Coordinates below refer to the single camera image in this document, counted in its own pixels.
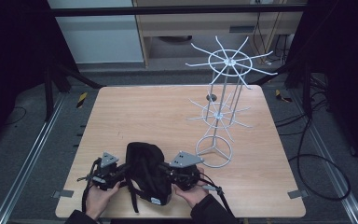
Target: table top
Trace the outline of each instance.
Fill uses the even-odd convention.
[[[235,85],[227,85],[225,102],[231,101]],[[234,123],[227,131],[218,129],[233,150],[231,161],[212,168],[199,164],[212,181],[223,188],[227,202],[236,217],[303,217],[301,198],[290,199],[289,191],[297,190],[282,143],[260,87],[243,88]],[[89,122],[76,153],[64,189],[74,192],[61,197],[56,209],[58,217],[69,217],[81,210],[85,181],[79,177],[90,172],[92,163],[106,151],[125,162],[127,144],[146,142],[158,146],[166,162],[180,150],[195,154],[196,145],[205,134],[213,134],[202,117],[202,106],[208,101],[209,85],[199,86],[133,86],[105,87],[91,111]],[[219,97],[222,85],[213,86]],[[220,162],[217,154],[202,156],[208,163]],[[220,201],[215,192],[212,195]],[[164,206],[138,198],[139,214],[134,213],[131,196],[123,188],[111,200],[102,217],[190,217],[186,201],[172,192]]]

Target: black bag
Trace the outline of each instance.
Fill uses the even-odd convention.
[[[172,183],[159,166],[164,162],[161,149],[155,145],[132,142],[127,145],[126,182],[131,193],[133,209],[139,213],[136,194],[154,204],[165,205],[172,196]]]

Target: white wall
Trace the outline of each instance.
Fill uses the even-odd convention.
[[[132,7],[131,0],[48,0],[51,8]],[[76,63],[142,63],[134,16],[61,17]]]

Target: sleeve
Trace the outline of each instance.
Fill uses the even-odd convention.
[[[75,210],[71,216],[66,219],[65,224],[96,224],[97,222],[94,221],[91,217],[87,216],[86,214]]]
[[[238,220],[232,216],[212,194],[206,196],[191,210],[191,217],[197,224],[238,224]]]

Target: hand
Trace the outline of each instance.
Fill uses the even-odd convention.
[[[89,195],[86,200],[86,215],[97,220],[106,209],[110,199],[118,192],[120,182],[117,182],[112,189],[101,190],[96,186],[89,189]]]
[[[204,173],[203,168],[201,167],[197,167],[197,168],[201,173],[200,177],[203,178],[203,173]],[[204,199],[209,194],[209,191],[202,187],[205,185],[206,185],[205,182],[199,181],[196,187],[187,191],[182,191],[176,185],[173,185],[173,189],[175,190],[175,193],[178,196],[184,198],[187,201],[188,205],[190,205],[190,207],[193,208],[197,203],[202,201],[202,199]]]

